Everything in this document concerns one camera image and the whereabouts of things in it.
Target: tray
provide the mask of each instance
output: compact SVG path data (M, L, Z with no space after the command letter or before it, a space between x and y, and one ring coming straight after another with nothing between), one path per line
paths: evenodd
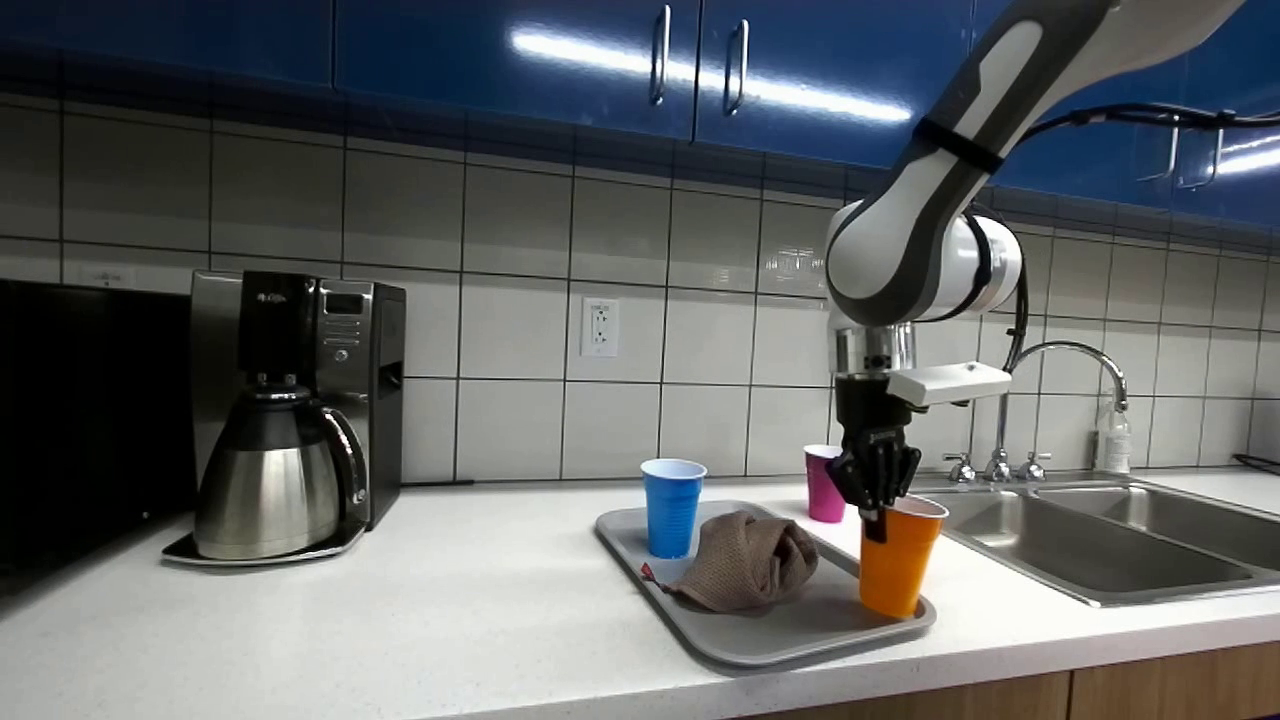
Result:
M287 551L287 556L211 559L211 556L202 556L196 536L189 531L178 543L168 543L162 551L162 559L164 564L181 564L181 567L285 567L285 564L313 564L313 559L341 556L357 539L359 539L359 531L357 536L333 536L326 543L313 543L313 548L299 548L299 551Z
M720 512L756 512L773 516L756 505L717 500L700 505L700 522L713 522ZM611 559L633 575L633 584L646 591L646 600L655 609L655 618L676 632L676 640L706 663L717 670L793 670L833 656L851 656L883 645L899 645L911 636L925 636L933 630L933 605L920 600L911 621L883 621L855 605L855 559L837 551L833 543L816 543L816 571L806 584L806 598L793 605L777 605L769 612L751 618L720 618L691 609L663 591L660 584L640 575L640 564L654 564L655 575L670 584L682 580L689 559L654 559L646 551L646 508L622 508L604 512L595 522L602 543L611 551Z

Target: towel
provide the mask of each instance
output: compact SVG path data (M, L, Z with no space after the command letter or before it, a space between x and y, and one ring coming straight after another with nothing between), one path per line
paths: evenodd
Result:
M730 512L700 530L676 591L707 612L761 612L796 600L811 571L816 548L793 522Z

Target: coffee maker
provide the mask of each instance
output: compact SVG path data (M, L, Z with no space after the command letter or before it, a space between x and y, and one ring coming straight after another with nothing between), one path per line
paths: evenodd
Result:
M403 287L246 273L192 285L189 559L338 556L402 492Z

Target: white tile wall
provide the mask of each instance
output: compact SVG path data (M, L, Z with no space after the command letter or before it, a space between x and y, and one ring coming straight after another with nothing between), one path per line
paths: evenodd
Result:
M192 273L287 267L407 287L412 480L799 471L839 435L825 228L837 202L547 160L345 141L93 104L0 102L0 276L189 294ZM1011 226L1030 343L1078 338L1130 371L1136 463L1280 451L1280 265ZM622 299L622 351L581 351L581 299ZM1011 305L927 325L920 365L1006 360ZM1088 462L1101 368L1021 365L1006 451ZM988 462L995 406L933 408L927 469Z

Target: stainless steel carafe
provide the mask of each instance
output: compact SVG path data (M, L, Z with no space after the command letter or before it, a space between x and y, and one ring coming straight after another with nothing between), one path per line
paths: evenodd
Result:
M208 462L196 548L274 559L366 530L366 462L354 429L303 388L246 391Z

